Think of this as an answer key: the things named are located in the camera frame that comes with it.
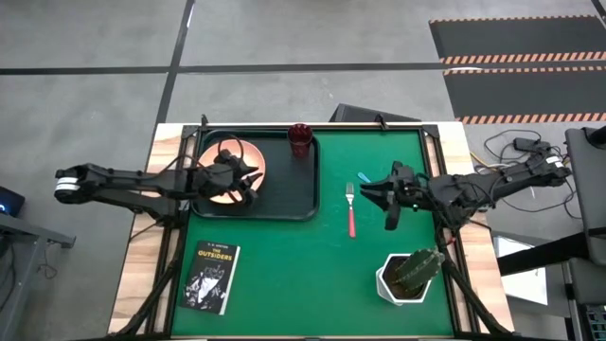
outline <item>fork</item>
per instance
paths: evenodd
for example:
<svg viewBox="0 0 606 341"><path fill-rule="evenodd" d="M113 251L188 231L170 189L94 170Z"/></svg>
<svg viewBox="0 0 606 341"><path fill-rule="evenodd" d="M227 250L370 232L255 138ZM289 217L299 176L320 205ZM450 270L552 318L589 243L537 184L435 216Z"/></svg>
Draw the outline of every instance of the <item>fork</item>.
<svg viewBox="0 0 606 341"><path fill-rule="evenodd" d="M345 191L345 197L349 203L349 236L356 238L356 224L353 220L353 183L348 183Z"/></svg>

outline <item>cactus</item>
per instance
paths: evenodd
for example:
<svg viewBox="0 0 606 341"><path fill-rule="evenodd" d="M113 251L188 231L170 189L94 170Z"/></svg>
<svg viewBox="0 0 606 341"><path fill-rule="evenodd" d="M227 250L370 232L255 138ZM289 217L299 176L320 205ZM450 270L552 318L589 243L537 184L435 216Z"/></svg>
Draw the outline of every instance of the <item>cactus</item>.
<svg viewBox="0 0 606 341"><path fill-rule="evenodd" d="M399 284L405 292L413 292L437 275L444 255L435 249L415 251L396 269L397 278L393 284Z"/></svg>

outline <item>red fork handle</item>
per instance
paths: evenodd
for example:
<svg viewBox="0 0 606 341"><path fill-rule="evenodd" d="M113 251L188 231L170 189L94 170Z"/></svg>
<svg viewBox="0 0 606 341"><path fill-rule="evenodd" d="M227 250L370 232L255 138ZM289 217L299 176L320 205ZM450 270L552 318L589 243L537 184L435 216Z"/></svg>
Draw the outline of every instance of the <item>red fork handle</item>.
<svg viewBox="0 0 606 341"><path fill-rule="evenodd" d="M353 207L349 208L349 236L356 238L356 224L353 221Z"/></svg>

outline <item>orange plate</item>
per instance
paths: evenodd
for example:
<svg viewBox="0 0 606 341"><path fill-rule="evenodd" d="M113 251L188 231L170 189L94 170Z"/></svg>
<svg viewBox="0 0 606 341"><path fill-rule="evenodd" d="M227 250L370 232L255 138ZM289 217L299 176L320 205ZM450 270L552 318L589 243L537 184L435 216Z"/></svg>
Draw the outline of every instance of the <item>orange plate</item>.
<svg viewBox="0 0 606 341"><path fill-rule="evenodd" d="M240 142L242 143L242 147L244 148L244 163L246 164L246 166L258 167L257 171L254 171L250 174L246 174L243 177L257 174L258 172L263 173L263 175L261 175L261 177L259 179L255 180L255 182L253 183L253 189L257 190L258 187L261 186L261 183L263 182L263 179L265 178L265 159L263 158L263 155L257 149L257 147L255 147L255 145L253 145L250 142L244 141L244 140L240 140ZM199 161L203 166L210 166L213 164L215 157L217 157L217 155L219 154L218 147L219 147L219 143L215 143L214 145L210 146L210 148L205 150L205 152L202 154L202 156L200 156ZM238 141L235 139L224 140L221 143L221 149L222 150L227 149L230 153L232 153L233 155L235 155L237 157L240 157L240 155L241 155L240 145L238 144ZM237 193L236 191L233 191L231 193L234 195L234 197L238 201L240 201L242 199L240 194ZM210 201L215 202L217 204L234 204L234 201L231 200L231 198L229 197L229 195L227 195L227 193L224 195L214 196L214 197L210 198Z"/></svg>

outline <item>the outsiders book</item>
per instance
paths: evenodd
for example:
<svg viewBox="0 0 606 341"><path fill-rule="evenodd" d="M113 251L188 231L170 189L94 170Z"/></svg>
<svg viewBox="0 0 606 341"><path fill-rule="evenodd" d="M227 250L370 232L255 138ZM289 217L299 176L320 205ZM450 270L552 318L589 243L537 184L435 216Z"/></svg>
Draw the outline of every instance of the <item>the outsiders book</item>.
<svg viewBox="0 0 606 341"><path fill-rule="evenodd" d="M181 306L224 314L240 247L199 241L191 262Z"/></svg>

